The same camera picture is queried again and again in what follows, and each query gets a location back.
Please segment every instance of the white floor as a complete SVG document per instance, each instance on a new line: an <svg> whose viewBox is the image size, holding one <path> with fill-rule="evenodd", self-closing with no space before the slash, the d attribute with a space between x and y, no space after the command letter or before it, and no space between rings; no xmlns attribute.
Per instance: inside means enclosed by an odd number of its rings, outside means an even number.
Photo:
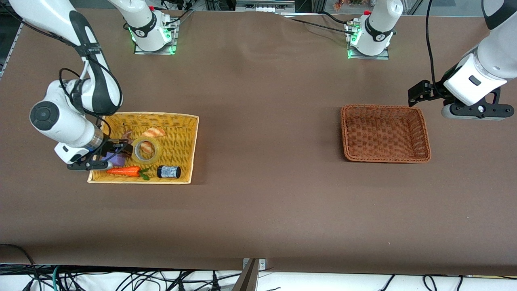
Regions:
<svg viewBox="0 0 517 291"><path fill-rule="evenodd" d="M229 274L236 274L239 271L218 271L218 277ZM164 272L168 279L175 279L178 272ZM261 272L258 280L257 291L269 291L280 287L278 291L379 291L384 287L390 275L368 275L368 274L329 274L329 273L286 273L286 272ZM77 282L85 291L115 291L126 273L110 273L82 275ZM211 281L211 271L196 271L185 280L205 280ZM220 286L232 285L238 277L220 281ZM434 277L437 291L455 291L459 278L455 277ZM30 281L26 275L1 275L0 291L20 291ZM160 282L160 289L165 290L165 284ZM193 291L201 287L202 283L185 284L186 291ZM35 282L31 287L32 291L39 291L38 284ZM152 282L145 282L138 289L139 291L159 291L158 285ZM389 285L387 291L426 291L422 276L397 275ZM485 278L464 278L460 291L516 291L517 280L509 279L485 279ZM52 291L44 285L43 291Z"/></svg>

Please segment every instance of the brown tabletop cover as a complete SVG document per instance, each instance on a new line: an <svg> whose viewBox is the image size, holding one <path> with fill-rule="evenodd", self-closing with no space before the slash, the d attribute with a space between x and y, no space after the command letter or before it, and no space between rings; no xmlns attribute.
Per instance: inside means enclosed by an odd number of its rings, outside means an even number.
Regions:
<svg viewBox="0 0 517 291"><path fill-rule="evenodd" d="M120 111L200 117L192 184L92 185L67 170L28 114L82 62L24 28L0 81L1 242L45 264L239 269L265 257L277 271L517 274L517 117L449 120L441 101L420 103L429 163L344 158L341 106L406 105L430 78L424 17L399 20L390 60L366 61L347 59L340 33L257 12L195 12L176 55L133 55L117 10L81 12ZM488 29L432 17L430 32L440 78ZM503 86L501 102L517 105L516 92ZM0 261L26 262L6 249Z"/></svg>

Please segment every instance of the toy carrot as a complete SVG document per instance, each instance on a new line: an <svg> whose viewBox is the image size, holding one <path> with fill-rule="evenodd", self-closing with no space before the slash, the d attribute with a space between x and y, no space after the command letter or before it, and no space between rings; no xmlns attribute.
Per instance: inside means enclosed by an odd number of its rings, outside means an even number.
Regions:
<svg viewBox="0 0 517 291"><path fill-rule="evenodd" d="M124 167L124 168L112 168L106 171L108 174L125 175L130 177L142 177L144 180L149 180L149 176L144 174L147 169L141 169L139 166Z"/></svg>

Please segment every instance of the brown wicker basket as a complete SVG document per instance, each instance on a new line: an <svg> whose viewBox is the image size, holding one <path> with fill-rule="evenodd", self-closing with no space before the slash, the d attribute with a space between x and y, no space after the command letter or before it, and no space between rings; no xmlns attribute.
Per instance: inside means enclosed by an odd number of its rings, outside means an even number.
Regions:
<svg viewBox="0 0 517 291"><path fill-rule="evenodd" d="M350 161L427 163L431 149L419 108L349 104L341 108L345 156Z"/></svg>

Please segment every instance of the black can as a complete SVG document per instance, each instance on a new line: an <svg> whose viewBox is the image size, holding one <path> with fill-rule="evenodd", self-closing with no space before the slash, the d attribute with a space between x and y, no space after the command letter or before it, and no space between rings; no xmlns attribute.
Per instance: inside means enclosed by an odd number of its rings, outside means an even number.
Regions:
<svg viewBox="0 0 517 291"><path fill-rule="evenodd" d="M179 178L181 176L181 168L174 166L159 166L156 173L159 178Z"/></svg>

